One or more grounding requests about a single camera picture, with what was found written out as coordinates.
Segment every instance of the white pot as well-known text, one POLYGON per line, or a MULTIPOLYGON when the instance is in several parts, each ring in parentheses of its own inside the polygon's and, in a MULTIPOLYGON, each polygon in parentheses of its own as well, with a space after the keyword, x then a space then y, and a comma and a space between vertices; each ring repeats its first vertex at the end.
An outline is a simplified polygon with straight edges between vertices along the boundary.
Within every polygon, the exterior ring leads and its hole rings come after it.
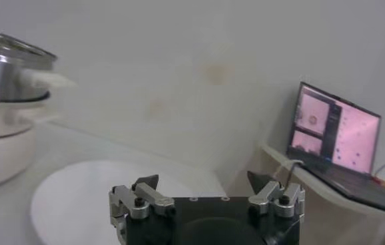
POLYGON ((0 138, 0 182, 15 176, 33 161, 35 129, 0 138))
POLYGON ((43 101, 28 103, 0 103, 0 137, 11 136, 58 117, 43 101))

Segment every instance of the white wall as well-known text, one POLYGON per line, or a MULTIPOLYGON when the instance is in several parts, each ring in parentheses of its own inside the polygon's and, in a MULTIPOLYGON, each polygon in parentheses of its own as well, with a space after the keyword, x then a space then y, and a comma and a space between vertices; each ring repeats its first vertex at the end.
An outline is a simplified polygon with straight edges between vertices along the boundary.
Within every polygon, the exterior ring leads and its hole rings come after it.
POLYGON ((59 56, 60 124, 228 176, 281 146, 299 78, 382 114, 385 1, 0 0, 0 30, 59 56))

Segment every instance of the laptop screen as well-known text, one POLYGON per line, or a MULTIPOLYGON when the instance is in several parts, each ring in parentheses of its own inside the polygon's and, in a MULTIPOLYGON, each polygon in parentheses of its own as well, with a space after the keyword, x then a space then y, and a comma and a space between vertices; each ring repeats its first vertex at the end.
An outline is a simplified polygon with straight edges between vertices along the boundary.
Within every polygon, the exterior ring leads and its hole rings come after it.
POLYGON ((301 83, 289 150, 370 173, 380 116, 301 83))

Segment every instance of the pink screen display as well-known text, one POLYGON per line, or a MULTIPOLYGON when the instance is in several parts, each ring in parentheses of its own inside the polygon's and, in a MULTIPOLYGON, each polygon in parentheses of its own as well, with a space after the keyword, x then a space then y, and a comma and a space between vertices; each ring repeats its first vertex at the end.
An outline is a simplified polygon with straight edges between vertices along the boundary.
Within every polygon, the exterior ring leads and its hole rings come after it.
POLYGON ((323 101, 315 99, 309 95, 302 96, 301 115, 296 124, 301 128, 306 128, 323 135, 326 128, 329 105, 323 101))
POLYGON ((342 107, 333 162, 358 172, 370 173, 379 118, 350 105, 342 107))
MULTIPOLYGON (((330 99, 335 105, 342 108, 332 162, 358 172, 369 173, 380 119, 309 87, 303 89, 330 99)), ((300 113, 296 118, 296 126, 314 133, 316 136, 322 136, 326 130, 330 105, 305 93, 302 93, 301 98, 300 113)), ((317 152, 320 154, 322 141, 296 130, 292 139, 292 146, 306 152, 311 151, 311 153, 317 152)))
POLYGON ((295 131, 293 135, 292 146, 294 148, 304 150, 308 153, 319 155, 321 151, 322 141, 313 136, 295 131))

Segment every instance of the white countertop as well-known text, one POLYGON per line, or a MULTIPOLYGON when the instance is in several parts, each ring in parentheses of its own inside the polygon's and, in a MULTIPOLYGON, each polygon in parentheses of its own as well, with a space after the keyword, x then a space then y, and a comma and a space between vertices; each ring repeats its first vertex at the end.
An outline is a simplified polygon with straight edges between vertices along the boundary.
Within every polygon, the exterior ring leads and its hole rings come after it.
POLYGON ((47 176, 67 166, 88 160, 135 162, 165 172, 200 196, 224 196, 212 171, 191 168, 155 154, 81 132, 44 124, 37 128, 34 163, 25 171, 0 184, 0 244, 41 244, 29 218, 29 206, 35 189, 47 176))

